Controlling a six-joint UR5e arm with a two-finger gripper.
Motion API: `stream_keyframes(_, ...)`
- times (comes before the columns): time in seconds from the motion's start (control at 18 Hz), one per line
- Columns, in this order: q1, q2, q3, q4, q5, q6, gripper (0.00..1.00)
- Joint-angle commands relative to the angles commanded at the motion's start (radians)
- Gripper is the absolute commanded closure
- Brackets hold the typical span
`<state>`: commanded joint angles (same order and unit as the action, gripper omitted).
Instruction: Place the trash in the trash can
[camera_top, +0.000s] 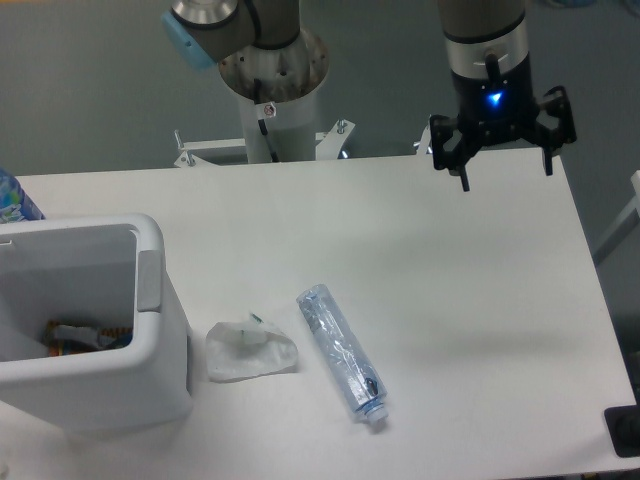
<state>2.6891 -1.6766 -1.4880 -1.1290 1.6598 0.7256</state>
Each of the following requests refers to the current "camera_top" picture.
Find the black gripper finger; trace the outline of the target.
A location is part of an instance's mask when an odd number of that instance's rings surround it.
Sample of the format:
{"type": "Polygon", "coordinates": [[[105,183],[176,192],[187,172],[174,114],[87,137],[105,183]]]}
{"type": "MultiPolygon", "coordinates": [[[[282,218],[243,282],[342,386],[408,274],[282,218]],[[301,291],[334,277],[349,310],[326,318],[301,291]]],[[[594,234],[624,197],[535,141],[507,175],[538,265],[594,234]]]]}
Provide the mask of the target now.
{"type": "Polygon", "coordinates": [[[563,146],[577,140],[572,106],[565,87],[556,86],[548,90],[536,102],[536,108],[531,143],[542,149],[544,173],[551,176],[553,158],[563,146]]]}
{"type": "Polygon", "coordinates": [[[466,165],[482,148],[477,131],[469,130],[466,124],[460,129],[458,118],[444,115],[432,115],[429,129],[434,168],[437,171],[447,170],[451,176],[457,176],[463,191],[469,192],[466,165]]]}

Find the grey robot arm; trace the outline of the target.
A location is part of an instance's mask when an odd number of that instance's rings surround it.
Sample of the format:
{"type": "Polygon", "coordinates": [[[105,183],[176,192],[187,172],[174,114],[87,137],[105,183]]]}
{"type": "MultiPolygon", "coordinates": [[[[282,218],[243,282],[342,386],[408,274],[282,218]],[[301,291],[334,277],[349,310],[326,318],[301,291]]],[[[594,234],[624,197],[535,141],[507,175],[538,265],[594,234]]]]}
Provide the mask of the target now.
{"type": "MultiPolygon", "coordinates": [[[[576,131],[563,87],[533,93],[524,3],[442,1],[438,12],[458,112],[429,120],[434,167],[466,181],[481,149],[525,140],[551,173],[576,131]]],[[[303,28],[298,2],[175,1],[161,22],[189,64],[216,67],[237,96],[250,162],[316,158],[315,94],[329,59],[303,28]]]]}

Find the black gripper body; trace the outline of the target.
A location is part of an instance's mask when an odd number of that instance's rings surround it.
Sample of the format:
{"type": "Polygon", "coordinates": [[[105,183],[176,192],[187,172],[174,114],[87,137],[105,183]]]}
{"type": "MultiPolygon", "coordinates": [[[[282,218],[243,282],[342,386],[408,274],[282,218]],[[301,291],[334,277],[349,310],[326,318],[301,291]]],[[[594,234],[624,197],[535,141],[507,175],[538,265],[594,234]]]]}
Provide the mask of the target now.
{"type": "Polygon", "coordinates": [[[456,119],[460,148],[483,148],[525,140],[539,140],[531,66],[521,63],[494,79],[452,75],[459,112],[456,119]]]}

